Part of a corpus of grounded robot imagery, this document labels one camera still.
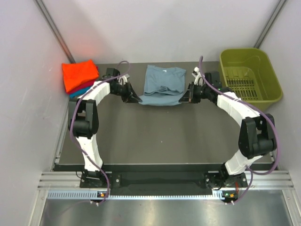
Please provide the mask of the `grey blue t shirt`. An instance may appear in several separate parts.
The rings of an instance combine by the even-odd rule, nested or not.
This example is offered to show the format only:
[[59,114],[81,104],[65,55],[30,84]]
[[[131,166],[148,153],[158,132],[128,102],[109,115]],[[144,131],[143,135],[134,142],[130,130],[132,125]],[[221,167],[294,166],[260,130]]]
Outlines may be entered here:
[[179,67],[161,68],[148,65],[141,105],[175,106],[185,91],[186,70]]

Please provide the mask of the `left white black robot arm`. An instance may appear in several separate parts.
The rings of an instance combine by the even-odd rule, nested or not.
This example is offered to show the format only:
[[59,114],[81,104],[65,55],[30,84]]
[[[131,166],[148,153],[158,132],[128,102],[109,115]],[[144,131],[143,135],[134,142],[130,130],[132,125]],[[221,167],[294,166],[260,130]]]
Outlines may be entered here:
[[128,79],[127,73],[121,74],[115,68],[107,68],[106,74],[100,80],[95,81],[79,97],[69,100],[70,137],[84,157],[84,169],[80,177],[81,188],[99,188],[109,184],[109,178],[102,169],[103,160],[99,154],[96,138],[99,129],[97,106],[109,94],[120,96],[124,103],[141,102]]

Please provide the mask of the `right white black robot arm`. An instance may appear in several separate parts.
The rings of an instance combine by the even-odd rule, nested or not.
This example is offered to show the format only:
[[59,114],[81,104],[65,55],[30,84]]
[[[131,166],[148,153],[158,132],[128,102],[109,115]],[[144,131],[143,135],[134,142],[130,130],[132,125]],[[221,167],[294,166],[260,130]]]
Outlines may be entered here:
[[277,148],[275,122],[270,114],[263,114],[242,101],[229,87],[223,87],[218,72],[202,73],[194,68],[195,80],[179,100],[181,103],[197,104],[207,99],[224,110],[240,126],[238,150],[219,169],[214,179],[207,179],[208,187],[231,186],[238,182],[244,171],[255,161]]

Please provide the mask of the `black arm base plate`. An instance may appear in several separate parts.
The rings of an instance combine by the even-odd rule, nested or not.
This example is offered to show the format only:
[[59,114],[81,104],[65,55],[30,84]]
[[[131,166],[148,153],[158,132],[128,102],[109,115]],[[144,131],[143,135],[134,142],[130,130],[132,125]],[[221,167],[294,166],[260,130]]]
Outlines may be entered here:
[[130,185],[196,185],[203,189],[223,187],[247,187],[244,173],[223,178],[217,172],[114,172],[104,176],[96,172],[94,176],[83,173],[80,179],[81,188],[111,189],[128,187]]

